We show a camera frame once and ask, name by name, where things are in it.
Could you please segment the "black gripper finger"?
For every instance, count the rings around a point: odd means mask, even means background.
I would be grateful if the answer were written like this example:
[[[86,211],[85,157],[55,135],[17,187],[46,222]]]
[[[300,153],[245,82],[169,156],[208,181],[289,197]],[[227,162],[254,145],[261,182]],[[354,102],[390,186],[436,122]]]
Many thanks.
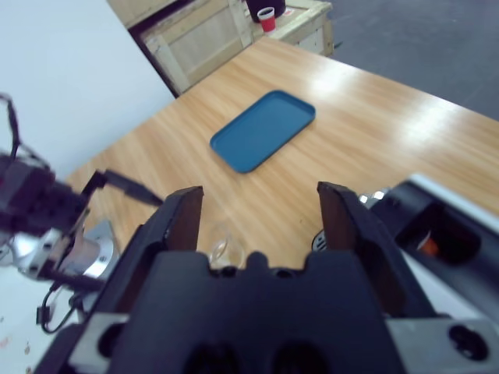
[[[385,225],[343,185],[318,182],[328,250],[356,255],[380,306],[394,318],[438,318]]]
[[[202,202],[201,186],[167,196],[129,240],[95,302],[97,312],[130,311],[159,253],[196,250]]]
[[[119,189],[126,196],[141,203],[148,205],[161,205],[163,203],[163,199],[145,185],[112,170],[95,171],[81,194],[90,199],[97,189],[103,189],[106,185]]]

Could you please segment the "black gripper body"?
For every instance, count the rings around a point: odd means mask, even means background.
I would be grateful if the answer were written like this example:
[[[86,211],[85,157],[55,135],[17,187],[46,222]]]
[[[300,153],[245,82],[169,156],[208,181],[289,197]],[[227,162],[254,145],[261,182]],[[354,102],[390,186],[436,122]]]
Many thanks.
[[[55,179],[51,171],[1,155],[1,231],[41,236],[50,229],[68,234],[89,198]]]

